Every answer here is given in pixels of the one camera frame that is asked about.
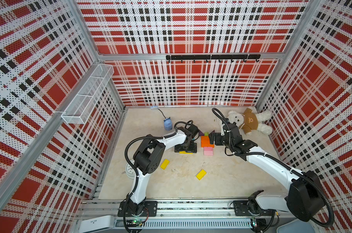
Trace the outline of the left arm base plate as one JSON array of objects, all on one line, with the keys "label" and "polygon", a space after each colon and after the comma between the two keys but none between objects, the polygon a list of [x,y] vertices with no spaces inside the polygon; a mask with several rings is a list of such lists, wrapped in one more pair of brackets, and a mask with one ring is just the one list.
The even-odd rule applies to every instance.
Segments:
[{"label": "left arm base plate", "polygon": [[135,204],[133,201],[129,200],[127,203],[127,208],[125,209],[126,201],[120,203],[118,210],[118,217],[154,217],[157,215],[158,202],[157,201],[143,201],[140,204]]}]

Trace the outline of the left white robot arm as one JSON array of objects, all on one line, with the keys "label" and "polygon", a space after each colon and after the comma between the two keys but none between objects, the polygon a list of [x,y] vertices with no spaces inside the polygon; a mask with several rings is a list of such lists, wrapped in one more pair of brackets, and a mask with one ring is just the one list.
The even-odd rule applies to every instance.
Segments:
[{"label": "left white robot arm", "polygon": [[176,153],[196,153],[195,136],[199,129],[193,121],[175,123],[175,131],[165,136],[147,135],[132,140],[125,148],[125,159],[135,172],[131,191],[121,202],[119,217],[141,216],[149,207],[157,207],[157,202],[147,202],[146,192],[150,176],[160,166],[163,154],[173,148]]}]

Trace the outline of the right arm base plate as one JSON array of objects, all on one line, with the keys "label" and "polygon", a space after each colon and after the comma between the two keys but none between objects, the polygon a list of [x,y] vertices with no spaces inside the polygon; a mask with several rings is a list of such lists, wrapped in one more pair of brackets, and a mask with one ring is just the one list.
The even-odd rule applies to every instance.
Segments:
[{"label": "right arm base plate", "polygon": [[272,210],[263,210],[253,201],[243,200],[243,201],[233,201],[233,210],[235,216],[271,216]]}]

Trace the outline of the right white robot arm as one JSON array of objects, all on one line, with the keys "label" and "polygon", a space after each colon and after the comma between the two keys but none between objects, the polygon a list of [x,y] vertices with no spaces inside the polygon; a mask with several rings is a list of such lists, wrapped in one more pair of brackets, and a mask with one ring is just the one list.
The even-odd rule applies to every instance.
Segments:
[{"label": "right white robot arm", "polygon": [[209,141],[231,151],[275,178],[285,188],[283,193],[254,192],[247,202],[249,213],[259,216],[267,210],[290,212],[297,219],[327,228],[335,221],[332,204],[323,191],[318,175],[293,168],[267,153],[257,143],[244,140],[234,124],[222,125],[221,132],[209,134]]}]

